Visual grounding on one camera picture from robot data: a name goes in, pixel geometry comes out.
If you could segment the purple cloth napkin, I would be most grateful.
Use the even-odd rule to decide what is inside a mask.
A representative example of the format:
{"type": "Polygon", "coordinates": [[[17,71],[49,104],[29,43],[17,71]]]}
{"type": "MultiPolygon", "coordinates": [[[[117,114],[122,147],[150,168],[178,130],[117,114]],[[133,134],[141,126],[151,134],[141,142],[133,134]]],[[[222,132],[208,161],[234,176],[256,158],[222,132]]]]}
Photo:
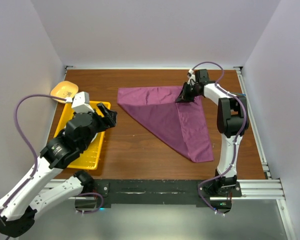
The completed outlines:
{"type": "Polygon", "coordinates": [[[117,104],[167,146],[194,163],[214,159],[200,97],[176,103],[180,86],[122,87],[117,104]]]}

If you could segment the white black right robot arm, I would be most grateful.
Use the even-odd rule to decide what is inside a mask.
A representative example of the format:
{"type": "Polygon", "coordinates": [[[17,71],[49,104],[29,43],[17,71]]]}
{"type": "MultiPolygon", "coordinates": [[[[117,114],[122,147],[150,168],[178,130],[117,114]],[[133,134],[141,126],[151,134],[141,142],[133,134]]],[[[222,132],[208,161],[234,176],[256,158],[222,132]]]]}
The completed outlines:
{"type": "Polygon", "coordinates": [[[211,81],[206,69],[190,69],[188,81],[175,102],[191,103],[198,96],[210,99],[217,105],[216,125],[221,134],[221,153],[215,177],[205,180],[199,189],[210,196],[223,197],[236,188],[237,158],[240,143],[249,127],[247,99],[223,89],[219,83],[211,81]]]}

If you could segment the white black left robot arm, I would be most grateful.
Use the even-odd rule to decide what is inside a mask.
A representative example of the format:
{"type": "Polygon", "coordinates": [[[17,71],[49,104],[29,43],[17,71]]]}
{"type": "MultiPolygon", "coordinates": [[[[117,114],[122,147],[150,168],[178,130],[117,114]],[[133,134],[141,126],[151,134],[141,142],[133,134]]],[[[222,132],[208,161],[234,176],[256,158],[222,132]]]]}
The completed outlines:
{"type": "Polygon", "coordinates": [[[97,104],[101,115],[88,104],[75,110],[58,135],[40,152],[36,164],[21,181],[0,199],[0,233],[17,238],[27,232],[44,213],[68,198],[93,194],[94,179],[77,171],[60,185],[42,189],[84,153],[98,133],[117,124],[117,112],[97,104]]]}

